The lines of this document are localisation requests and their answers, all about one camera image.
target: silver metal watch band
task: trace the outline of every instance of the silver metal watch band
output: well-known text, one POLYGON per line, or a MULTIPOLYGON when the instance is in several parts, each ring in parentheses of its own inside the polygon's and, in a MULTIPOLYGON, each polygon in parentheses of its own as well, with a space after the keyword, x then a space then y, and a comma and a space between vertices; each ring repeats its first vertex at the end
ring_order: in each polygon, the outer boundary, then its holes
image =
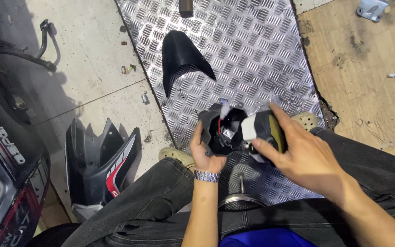
POLYGON ((200 181, 217 183, 219 182, 219 177, 220 177, 220 173, 195 170, 195 179, 200 181))

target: sneaker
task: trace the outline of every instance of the sneaker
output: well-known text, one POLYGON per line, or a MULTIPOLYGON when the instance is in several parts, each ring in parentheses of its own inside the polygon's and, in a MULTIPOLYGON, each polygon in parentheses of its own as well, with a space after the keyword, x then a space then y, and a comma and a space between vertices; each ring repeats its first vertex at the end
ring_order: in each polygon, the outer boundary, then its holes
POLYGON ((318 126, 318 118, 313 113, 300 113, 291 119, 299 122, 307 131, 318 126))
POLYGON ((195 161, 190 155, 186 154, 185 152, 179 151, 178 149, 174 148, 163 148, 159 151, 158 160, 162 160, 166 157, 172 157, 173 159, 176 159, 192 173, 195 171, 195 161))

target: diamond plate floor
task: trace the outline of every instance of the diamond plate floor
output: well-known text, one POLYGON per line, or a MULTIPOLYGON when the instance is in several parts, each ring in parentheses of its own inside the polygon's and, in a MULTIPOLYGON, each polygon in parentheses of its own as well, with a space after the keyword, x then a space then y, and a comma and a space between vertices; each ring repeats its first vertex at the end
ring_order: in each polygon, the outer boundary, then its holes
MULTIPOLYGON (((289 0, 195 0, 195 16, 182 19, 178 0, 117 0, 136 51, 167 119, 176 146, 188 150, 197 113, 225 98, 248 108, 278 95, 289 115, 312 112, 324 120, 289 0), (170 98, 162 86, 162 40, 183 31, 211 64, 217 81, 201 72, 176 80, 170 98)), ((234 155, 227 171, 245 170, 248 192, 274 204, 320 197, 286 179, 272 167, 259 167, 234 155)), ((228 191, 237 173, 229 172, 228 191)))

